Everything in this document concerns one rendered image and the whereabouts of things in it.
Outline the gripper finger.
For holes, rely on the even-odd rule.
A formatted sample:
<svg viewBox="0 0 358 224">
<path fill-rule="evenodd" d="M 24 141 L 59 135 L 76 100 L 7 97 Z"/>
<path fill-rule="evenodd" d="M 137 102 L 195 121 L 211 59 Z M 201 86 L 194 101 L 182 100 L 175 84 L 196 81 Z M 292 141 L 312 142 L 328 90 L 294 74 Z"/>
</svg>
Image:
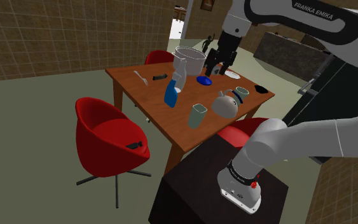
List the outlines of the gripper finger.
<svg viewBox="0 0 358 224">
<path fill-rule="evenodd" d="M 226 56 L 222 61 L 222 66 L 219 70 L 219 74 L 223 75 L 226 70 L 233 65 L 233 62 L 237 56 L 237 52 L 232 52 L 229 56 Z"/>
<path fill-rule="evenodd" d="M 206 68 L 205 75 L 207 77 L 211 75 L 213 68 L 217 64 L 216 55 L 217 55 L 217 50 L 211 48 L 204 63 L 204 67 Z"/>
</svg>

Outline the large grey pot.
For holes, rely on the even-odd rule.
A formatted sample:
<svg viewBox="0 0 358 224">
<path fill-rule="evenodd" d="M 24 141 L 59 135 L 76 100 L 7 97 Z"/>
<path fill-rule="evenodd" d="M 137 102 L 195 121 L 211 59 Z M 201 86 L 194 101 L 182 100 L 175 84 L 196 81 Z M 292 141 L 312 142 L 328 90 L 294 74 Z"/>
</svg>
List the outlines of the large grey pot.
<svg viewBox="0 0 358 224">
<path fill-rule="evenodd" d="M 180 65 L 181 59 L 185 59 L 187 61 L 187 76 L 198 76 L 202 73 L 207 58 L 203 52 L 188 46 L 177 46 L 175 52 L 172 52 L 172 54 L 175 57 L 173 61 L 174 69 Z"/>
</svg>

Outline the dark human figurine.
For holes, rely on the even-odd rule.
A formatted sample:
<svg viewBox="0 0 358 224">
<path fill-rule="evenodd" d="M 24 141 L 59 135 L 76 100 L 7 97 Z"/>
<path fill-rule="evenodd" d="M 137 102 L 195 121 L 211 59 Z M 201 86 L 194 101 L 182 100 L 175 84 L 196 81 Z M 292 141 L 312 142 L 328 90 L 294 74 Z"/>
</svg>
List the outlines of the dark human figurine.
<svg viewBox="0 0 358 224">
<path fill-rule="evenodd" d="M 210 45 L 210 43 L 214 40 L 215 34 L 213 36 L 208 36 L 208 38 L 202 43 L 202 52 L 206 54 L 206 51 Z"/>
</svg>

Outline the grey mug blue band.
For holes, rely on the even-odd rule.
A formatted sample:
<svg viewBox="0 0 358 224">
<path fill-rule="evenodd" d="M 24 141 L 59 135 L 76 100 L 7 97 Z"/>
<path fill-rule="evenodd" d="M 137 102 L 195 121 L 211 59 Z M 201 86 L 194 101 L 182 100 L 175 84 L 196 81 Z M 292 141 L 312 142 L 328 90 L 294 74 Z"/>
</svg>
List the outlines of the grey mug blue band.
<svg viewBox="0 0 358 224">
<path fill-rule="evenodd" d="M 236 101 L 237 106 L 241 105 L 244 102 L 244 99 L 249 95 L 249 91 L 243 87 L 236 87 L 234 92 L 233 98 Z"/>
</svg>

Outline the clear glass bottle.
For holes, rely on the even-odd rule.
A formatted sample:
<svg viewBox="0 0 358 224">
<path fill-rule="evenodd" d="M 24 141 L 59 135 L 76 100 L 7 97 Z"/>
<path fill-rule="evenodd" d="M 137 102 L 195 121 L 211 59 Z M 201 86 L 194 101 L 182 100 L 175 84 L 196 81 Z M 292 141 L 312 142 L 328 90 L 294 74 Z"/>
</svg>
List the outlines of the clear glass bottle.
<svg viewBox="0 0 358 224">
<path fill-rule="evenodd" d="M 176 66 L 174 71 L 174 78 L 176 79 L 175 90 L 180 93 L 186 83 L 186 63 L 185 59 L 180 59 L 180 63 Z"/>
</svg>

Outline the grey kettle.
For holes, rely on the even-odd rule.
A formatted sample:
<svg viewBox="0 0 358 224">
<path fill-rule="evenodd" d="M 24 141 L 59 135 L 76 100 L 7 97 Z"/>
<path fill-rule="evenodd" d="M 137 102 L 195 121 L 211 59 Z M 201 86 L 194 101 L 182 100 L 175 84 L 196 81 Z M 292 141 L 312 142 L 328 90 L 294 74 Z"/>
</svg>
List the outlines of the grey kettle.
<svg viewBox="0 0 358 224">
<path fill-rule="evenodd" d="M 232 92 L 239 100 L 239 103 L 237 103 L 234 98 L 226 95 L 228 92 Z M 238 112 L 238 105 L 242 103 L 243 100 L 241 96 L 236 93 L 236 91 L 227 89 L 224 92 L 218 92 L 218 97 L 212 103 L 211 108 L 215 114 L 223 118 L 234 118 Z"/>
</svg>

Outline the blue spray bottle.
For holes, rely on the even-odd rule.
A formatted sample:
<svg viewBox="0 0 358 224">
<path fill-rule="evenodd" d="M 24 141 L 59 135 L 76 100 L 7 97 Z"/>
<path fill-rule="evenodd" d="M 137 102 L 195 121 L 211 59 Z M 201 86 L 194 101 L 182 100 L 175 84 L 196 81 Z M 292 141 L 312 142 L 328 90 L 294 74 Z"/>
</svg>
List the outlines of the blue spray bottle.
<svg viewBox="0 0 358 224">
<path fill-rule="evenodd" d="M 181 75 L 176 71 L 172 73 L 172 79 L 170 80 L 164 96 L 164 102 L 169 107 L 174 108 L 177 102 L 177 91 L 175 89 L 175 85 L 178 79 L 181 78 Z"/>
</svg>

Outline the red swivel chair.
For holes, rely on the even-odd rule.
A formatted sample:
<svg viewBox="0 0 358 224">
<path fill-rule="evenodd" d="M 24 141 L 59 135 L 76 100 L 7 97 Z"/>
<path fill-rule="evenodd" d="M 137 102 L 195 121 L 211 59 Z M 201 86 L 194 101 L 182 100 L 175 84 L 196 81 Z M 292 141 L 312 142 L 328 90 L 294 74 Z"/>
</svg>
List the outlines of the red swivel chair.
<svg viewBox="0 0 358 224">
<path fill-rule="evenodd" d="M 236 149 L 241 150 L 258 126 L 266 120 L 267 118 L 244 118 L 233 122 L 217 134 Z"/>
<path fill-rule="evenodd" d="M 173 61 L 174 55 L 172 53 L 163 50 L 155 50 L 147 55 L 144 64 L 159 64 Z"/>
<path fill-rule="evenodd" d="M 135 170 L 150 158 L 147 137 L 136 123 L 112 104 L 93 97 L 78 99 L 75 110 L 76 149 L 83 168 L 91 174 L 77 185 L 114 176 L 115 192 L 118 192 L 119 174 L 151 176 Z M 126 145 L 139 141 L 141 148 L 126 148 Z"/>
</svg>

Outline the pale green cup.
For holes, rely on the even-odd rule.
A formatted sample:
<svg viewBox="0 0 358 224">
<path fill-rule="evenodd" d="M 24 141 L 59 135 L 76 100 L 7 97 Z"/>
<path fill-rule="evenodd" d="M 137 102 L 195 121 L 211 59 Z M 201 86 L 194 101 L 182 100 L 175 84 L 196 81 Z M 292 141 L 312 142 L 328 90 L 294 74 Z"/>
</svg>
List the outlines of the pale green cup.
<svg viewBox="0 0 358 224">
<path fill-rule="evenodd" d="M 192 129 L 197 128 L 201 124 L 206 113 L 207 108 L 202 104 L 198 103 L 193 105 L 188 119 L 188 126 Z"/>
</svg>

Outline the dark kitchen counter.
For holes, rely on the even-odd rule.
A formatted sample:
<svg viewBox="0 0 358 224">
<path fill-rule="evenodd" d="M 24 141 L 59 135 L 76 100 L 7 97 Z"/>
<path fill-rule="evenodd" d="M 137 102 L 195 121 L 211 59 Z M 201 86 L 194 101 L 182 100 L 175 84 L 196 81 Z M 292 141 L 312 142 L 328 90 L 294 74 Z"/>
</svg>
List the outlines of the dark kitchen counter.
<svg viewBox="0 0 358 224">
<path fill-rule="evenodd" d="M 271 32 L 264 34 L 253 56 L 304 81 L 323 72 L 333 60 L 330 54 L 318 48 Z"/>
</svg>

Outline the brown wooden table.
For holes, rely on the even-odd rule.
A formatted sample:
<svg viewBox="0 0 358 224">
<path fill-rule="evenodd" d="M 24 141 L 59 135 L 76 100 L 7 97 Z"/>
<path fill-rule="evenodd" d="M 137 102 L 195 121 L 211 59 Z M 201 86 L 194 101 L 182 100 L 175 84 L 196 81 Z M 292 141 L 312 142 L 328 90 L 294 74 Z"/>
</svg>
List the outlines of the brown wooden table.
<svg viewBox="0 0 358 224">
<path fill-rule="evenodd" d="M 134 73 L 137 71 L 147 79 L 148 86 Z M 179 93 L 174 108 L 164 102 L 164 95 L 170 78 L 153 81 L 154 75 L 172 75 L 174 67 L 171 62 L 148 64 L 140 66 L 116 67 L 106 69 L 106 73 L 113 79 L 114 106 L 122 108 L 123 96 L 126 95 L 172 143 L 165 172 L 169 172 L 182 159 L 183 155 L 198 146 L 214 134 L 229 126 L 241 117 L 250 118 L 260 105 L 274 96 L 273 92 L 259 94 L 251 80 L 242 77 L 239 80 L 227 76 L 212 76 L 212 85 L 203 86 L 194 76 L 186 79 L 183 91 Z M 220 90 L 244 87 L 249 91 L 244 103 L 238 108 L 234 118 L 226 119 L 216 115 L 211 104 L 218 97 Z M 202 104 L 208 108 L 199 127 L 192 129 L 188 126 L 191 108 L 195 104 Z"/>
</svg>

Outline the silver fork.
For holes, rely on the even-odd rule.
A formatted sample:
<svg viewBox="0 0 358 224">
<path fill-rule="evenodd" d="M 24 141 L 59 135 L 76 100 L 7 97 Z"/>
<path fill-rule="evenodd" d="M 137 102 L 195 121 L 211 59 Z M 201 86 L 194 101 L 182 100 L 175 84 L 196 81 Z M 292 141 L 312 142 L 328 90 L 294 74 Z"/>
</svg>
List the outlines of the silver fork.
<svg viewBox="0 0 358 224">
<path fill-rule="evenodd" d="M 137 71 L 134 71 L 134 73 L 145 83 L 146 86 L 148 86 L 147 79 L 143 78 Z"/>
</svg>

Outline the black refrigerator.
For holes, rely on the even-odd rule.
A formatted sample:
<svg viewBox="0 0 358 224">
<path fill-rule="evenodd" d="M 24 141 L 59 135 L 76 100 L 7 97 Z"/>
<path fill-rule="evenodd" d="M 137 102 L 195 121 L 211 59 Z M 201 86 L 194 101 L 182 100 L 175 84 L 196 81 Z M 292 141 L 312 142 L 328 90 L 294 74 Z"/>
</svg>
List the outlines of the black refrigerator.
<svg viewBox="0 0 358 224">
<path fill-rule="evenodd" d="M 284 159 L 358 157 L 358 67 L 335 58 L 283 121 Z"/>
</svg>

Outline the dark robot stand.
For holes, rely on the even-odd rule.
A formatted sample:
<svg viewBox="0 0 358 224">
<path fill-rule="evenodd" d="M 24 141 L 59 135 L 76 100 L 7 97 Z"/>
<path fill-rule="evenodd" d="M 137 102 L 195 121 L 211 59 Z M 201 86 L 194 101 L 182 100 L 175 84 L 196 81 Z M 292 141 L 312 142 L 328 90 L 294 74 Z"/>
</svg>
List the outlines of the dark robot stand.
<svg viewBox="0 0 358 224">
<path fill-rule="evenodd" d="M 266 170 L 260 172 L 261 205 L 248 214 L 221 195 L 217 174 L 238 149 L 215 135 L 161 180 L 150 224 L 279 224 L 288 187 Z"/>
</svg>

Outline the framed wall picture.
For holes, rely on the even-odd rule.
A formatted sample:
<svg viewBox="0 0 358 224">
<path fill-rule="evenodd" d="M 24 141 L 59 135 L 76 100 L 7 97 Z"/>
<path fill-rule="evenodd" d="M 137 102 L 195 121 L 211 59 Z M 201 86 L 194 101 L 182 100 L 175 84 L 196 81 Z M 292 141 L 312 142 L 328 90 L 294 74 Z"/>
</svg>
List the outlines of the framed wall picture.
<svg viewBox="0 0 358 224">
<path fill-rule="evenodd" d="M 215 0 L 202 0 L 200 9 L 206 11 L 212 11 Z"/>
</svg>

